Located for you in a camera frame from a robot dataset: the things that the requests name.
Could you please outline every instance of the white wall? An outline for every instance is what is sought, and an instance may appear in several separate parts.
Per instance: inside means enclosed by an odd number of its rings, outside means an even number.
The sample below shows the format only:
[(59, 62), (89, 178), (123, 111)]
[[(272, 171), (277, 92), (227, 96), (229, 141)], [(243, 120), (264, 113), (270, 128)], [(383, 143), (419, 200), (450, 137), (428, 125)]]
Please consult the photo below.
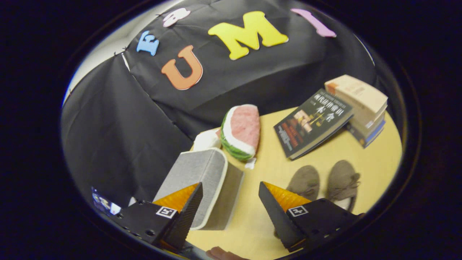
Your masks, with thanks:
[(168, 0), (160, 5), (157, 5), (150, 10), (142, 13), (141, 15), (133, 18), (128, 23), (122, 25), (119, 29), (108, 35), (102, 42), (100, 42), (88, 56), (82, 61), (79, 68), (75, 71), (74, 76), (67, 87), (66, 95), (63, 104), (66, 102), (69, 94), (74, 90), (77, 83), (87, 75), (92, 69), (100, 63), (111, 58), (114, 52), (119, 54), (123, 52), (123, 48), (133, 40), (133, 38), (152, 20), (154, 20), (159, 13), (165, 12), (174, 5), (183, 0)]

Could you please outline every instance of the gray fabric box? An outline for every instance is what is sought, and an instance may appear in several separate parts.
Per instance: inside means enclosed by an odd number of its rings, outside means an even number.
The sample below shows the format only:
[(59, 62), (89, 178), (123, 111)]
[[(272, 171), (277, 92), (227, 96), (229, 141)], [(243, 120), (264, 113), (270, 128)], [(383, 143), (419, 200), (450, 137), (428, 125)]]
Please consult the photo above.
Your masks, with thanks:
[(224, 230), (231, 219), (242, 179), (243, 172), (229, 164), (220, 149), (183, 152), (154, 201), (202, 182), (204, 196), (191, 229)]

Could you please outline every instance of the black cloth backdrop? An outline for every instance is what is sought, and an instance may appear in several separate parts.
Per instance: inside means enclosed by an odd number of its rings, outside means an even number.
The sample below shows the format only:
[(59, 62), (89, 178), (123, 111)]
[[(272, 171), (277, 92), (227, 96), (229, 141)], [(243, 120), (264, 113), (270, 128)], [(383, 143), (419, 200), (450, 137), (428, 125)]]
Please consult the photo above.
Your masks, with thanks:
[(84, 198), (91, 187), (125, 207), (153, 199), (179, 151), (192, 142), (129, 74), (121, 55), (92, 70), (62, 112), (62, 143)]
[[(163, 27), (163, 18), (183, 7), (191, 13)], [(336, 38), (319, 36), (291, 8), (310, 11)], [(289, 41), (265, 47), (260, 37), (259, 50), (249, 48), (248, 55), (233, 61), (225, 44), (208, 30), (221, 22), (243, 27), (243, 15), (251, 11), (264, 12)], [(155, 56), (136, 51), (144, 31), (159, 40)], [(203, 76), (182, 91), (161, 69), (176, 59), (178, 70), (188, 77), (191, 68), (177, 56), (188, 45), (194, 47)], [(91, 186), (122, 207), (131, 196), (152, 200), (178, 155), (190, 149), (199, 132), (220, 126), (231, 107), (254, 104), (261, 115), (295, 107), (343, 74), (388, 95), (388, 111), (401, 130), (402, 118), (393, 111), (398, 85), (382, 59), (345, 26), (299, 2), (187, 0), (141, 30), (124, 56), (129, 70), (121, 55), (108, 59), (78, 83), (63, 107), (66, 161), (88, 201)]]

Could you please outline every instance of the foam letter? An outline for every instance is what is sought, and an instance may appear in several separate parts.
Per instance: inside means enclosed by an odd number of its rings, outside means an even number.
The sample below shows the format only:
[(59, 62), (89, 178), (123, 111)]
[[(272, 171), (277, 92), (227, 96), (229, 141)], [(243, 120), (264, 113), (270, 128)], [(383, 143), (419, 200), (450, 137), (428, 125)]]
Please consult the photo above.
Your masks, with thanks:
[(258, 50), (260, 48), (258, 34), (263, 39), (261, 43), (266, 47), (286, 43), (289, 40), (287, 35), (281, 34), (266, 20), (264, 12), (248, 12), (243, 15), (243, 20), (244, 28), (229, 23), (220, 23), (208, 30), (209, 35), (218, 36), (228, 47), (232, 60), (242, 58), (249, 53), (249, 49), (242, 47), (238, 41)]
[(178, 20), (181, 20), (188, 16), (191, 11), (186, 10), (185, 8), (177, 9), (171, 13), (169, 13), (164, 19), (164, 27), (169, 27), (175, 24)]
[(294, 13), (298, 13), (305, 18), (311, 25), (316, 28), (316, 33), (322, 37), (336, 37), (335, 32), (329, 30), (323, 23), (314, 17), (309, 11), (303, 9), (290, 9)]
[(179, 58), (184, 58), (191, 67), (192, 73), (189, 77), (184, 78), (175, 66), (175, 59), (169, 60), (162, 67), (162, 74), (167, 75), (172, 85), (179, 90), (186, 90), (194, 86), (201, 80), (203, 69), (202, 65), (193, 53), (193, 46), (186, 46), (178, 53)]
[(143, 32), (138, 42), (138, 46), (136, 46), (136, 51), (139, 52), (140, 50), (150, 52), (152, 56), (156, 55), (157, 47), (159, 46), (159, 40), (155, 40), (154, 35), (148, 35), (149, 31)]

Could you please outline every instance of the finger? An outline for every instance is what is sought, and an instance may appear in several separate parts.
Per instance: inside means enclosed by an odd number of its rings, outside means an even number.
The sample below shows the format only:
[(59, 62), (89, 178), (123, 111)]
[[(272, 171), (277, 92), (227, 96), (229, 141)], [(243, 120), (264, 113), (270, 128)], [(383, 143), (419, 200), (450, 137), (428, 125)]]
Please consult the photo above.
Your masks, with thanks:
[(212, 258), (213, 260), (221, 260), (220, 258), (215, 257), (215, 256), (212, 254), (212, 252), (211, 252), (210, 250), (207, 250), (207, 251), (205, 252), (205, 254), (206, 254), (208, 257)]
[(242, 258), (238, 256), (237, 254), (233, 254), (231, 252), (226, 252), (222, 260), (249, 260), (249, 259)]
[(223, 255), (226, 253), (221, 247), (214, 247), (210, 249), (210, 252), (219, 259), (223, 259)]

